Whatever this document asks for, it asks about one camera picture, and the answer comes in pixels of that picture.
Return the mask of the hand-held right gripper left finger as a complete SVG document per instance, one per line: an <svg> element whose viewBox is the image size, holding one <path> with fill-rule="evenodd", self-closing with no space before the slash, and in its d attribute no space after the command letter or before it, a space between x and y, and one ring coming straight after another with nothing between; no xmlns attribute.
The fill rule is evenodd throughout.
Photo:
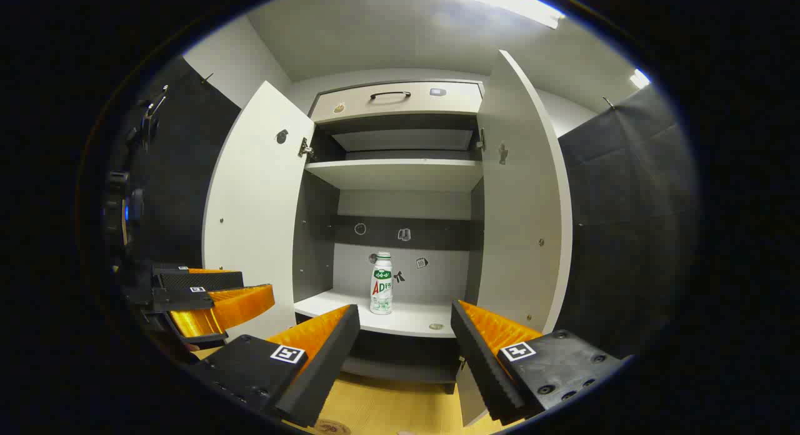
<svg viewBox="0 0 800 435"><path fill-rule="evenodd" d="M359 330L358 305L343 305L266 340L238 336L187 369L237 406L312 427Z"/></svg>

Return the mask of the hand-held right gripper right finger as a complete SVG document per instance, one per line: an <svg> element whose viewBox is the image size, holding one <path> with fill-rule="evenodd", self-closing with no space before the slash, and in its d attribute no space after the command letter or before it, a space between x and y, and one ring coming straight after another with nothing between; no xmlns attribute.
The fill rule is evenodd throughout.
<svg viewBox="0 0 800 435"><path fill-rule="evenodd" d="M451 327L487 412L504 426L562 407L626 363L572 332L542 334L462 299L452 302Z"/></svg>

